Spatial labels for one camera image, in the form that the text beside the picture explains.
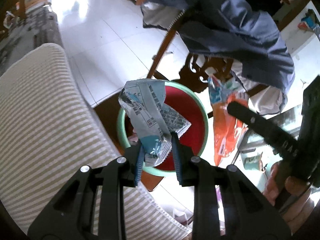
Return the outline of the person's right hand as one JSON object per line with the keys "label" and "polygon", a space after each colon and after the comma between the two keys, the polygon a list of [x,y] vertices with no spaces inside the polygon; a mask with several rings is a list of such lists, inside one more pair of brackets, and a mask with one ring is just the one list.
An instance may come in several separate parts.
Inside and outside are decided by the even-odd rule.
{"label": "person's right hand", "polygon": [[[280,194],[276,183],[280,165],[281,161],[272,165],[270,176],[263,191],[263,195],[271,205],[276,204],[276,199]],[[284,205],[280,208],[282,211],[281,217],[287,223],[291,232],[296,233],[307,221],[315,208],[315,203],[310,198],[311,188],[307,183],[289,176],[285,180],[284,190],[287,191],[287,196],[284,200]]]}

